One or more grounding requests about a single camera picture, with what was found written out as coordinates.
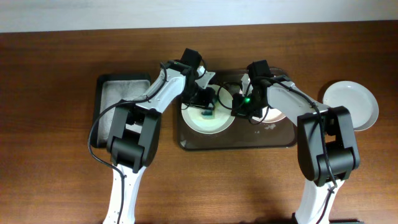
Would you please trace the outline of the green yellow sponge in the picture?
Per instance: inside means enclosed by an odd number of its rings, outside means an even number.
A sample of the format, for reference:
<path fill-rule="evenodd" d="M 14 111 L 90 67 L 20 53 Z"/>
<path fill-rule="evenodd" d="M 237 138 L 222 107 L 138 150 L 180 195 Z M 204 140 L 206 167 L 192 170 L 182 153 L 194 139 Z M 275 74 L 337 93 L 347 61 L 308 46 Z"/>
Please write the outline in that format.
<path fill-rule="evenodd" d="M 215 111 L 214 110 L 203 110 L 201 112 L 201 116 L 203 119 L 214 119 Z"/>

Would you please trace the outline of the cream white plate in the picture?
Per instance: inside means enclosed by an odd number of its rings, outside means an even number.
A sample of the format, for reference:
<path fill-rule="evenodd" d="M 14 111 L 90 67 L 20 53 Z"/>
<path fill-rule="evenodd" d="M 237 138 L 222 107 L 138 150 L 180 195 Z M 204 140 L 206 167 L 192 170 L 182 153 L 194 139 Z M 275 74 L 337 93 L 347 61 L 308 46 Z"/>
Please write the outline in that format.
<path fill-rule="evenodd" d="M 223 107 L 219 101 L 215 103 L 212 115 L 204 115 L 205 110 L 181 103 L 181 113 L 184 122 L 192 130 L 202 134 L 216 134 L 227 129 L 234 121 L 231 111 Z"/>

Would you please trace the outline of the light blue plate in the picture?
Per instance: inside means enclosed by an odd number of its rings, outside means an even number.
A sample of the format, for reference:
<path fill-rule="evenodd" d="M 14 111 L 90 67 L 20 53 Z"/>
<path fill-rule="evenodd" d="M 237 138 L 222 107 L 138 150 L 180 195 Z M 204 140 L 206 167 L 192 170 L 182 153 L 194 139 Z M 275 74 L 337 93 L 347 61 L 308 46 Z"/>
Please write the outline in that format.
<path fill-rule="evenodd" d="M 352 81 L 339 81 L 330 85 L 323 95 L 323 103 L 331 107 L 347 108 L 355 131 L 369 129 L 379 116 L 375 96 L 365 86 Z"/>

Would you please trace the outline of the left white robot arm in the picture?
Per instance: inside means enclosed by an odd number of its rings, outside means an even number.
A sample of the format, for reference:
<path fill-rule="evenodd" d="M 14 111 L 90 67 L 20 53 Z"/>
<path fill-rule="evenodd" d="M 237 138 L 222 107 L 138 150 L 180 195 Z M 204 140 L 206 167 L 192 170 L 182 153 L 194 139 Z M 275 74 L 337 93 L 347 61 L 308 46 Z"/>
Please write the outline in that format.
<path fill-rule="evenodd" d="M 215 108 L 215 93 L 197 80 L 206 73 L 202 56 L 185 49 L 179 60 L 162 64 L 158 79 L 136 100 L 121 100 L 114 111 L 107 151 L 111 154 L 113 186 L 105 223 L 134 223 L 139 185 L 159 145 L 162 113 L 180 97 L 187 106 Z"/>

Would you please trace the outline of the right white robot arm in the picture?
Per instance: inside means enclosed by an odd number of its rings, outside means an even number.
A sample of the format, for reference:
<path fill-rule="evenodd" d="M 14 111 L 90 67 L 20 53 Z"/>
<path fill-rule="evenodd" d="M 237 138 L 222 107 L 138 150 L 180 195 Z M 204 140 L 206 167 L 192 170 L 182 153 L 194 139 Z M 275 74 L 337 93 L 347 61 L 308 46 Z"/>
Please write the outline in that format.
<path fill-rule="evenodd" d="M 253 62 L 233 95 L 232 116 L 264 121 L 280 111 L 297 128 L 297 158 L 305 177 L 293 223 L 329 223 L 336 194 L 359 167 L 360 158 L 350 112 L 330 107 L 299 90 L 285 75 L 275 76 L 266 60 Z"/>

